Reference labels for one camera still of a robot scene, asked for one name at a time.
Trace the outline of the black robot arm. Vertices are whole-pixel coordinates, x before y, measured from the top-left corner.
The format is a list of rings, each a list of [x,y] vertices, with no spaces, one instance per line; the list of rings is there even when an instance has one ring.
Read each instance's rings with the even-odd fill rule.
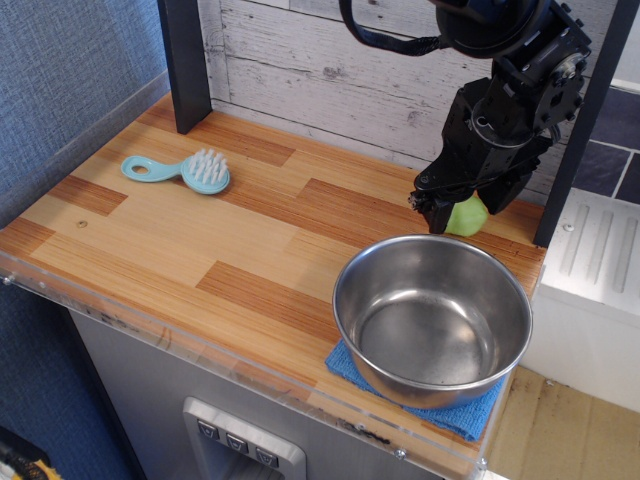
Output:
[[[574,119],[591,40],[568,11],[555,1],[437,2],[443,43],[492,67],[457,91],[441,153],[414,181],[410,202],[430,232],[443,233],[473,195],[492,215],[504,210],[558,142],[559,123]]]

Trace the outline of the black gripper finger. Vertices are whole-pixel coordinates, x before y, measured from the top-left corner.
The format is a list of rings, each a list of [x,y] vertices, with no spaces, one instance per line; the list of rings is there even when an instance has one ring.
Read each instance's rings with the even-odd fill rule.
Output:
[[[531,179],[530,168],[514,168],[477,181],[477,193],[491,215],[502,212]]]
[[[462,201],[460,195],[421,190],[415,190],[409,196],[411,207],[424,217],[432,234],[445,232],[454,206]]]

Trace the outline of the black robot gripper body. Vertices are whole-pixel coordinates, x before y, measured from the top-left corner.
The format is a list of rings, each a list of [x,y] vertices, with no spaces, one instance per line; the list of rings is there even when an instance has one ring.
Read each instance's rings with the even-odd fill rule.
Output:
[[[553,138],[529,129],[504,132],[502,121],[516,120],[517,105],[482,78],[461,87],[442,130],[440,155],[414,181],[416,198],[468,198],[520,165],[536,169],[537,158]]]

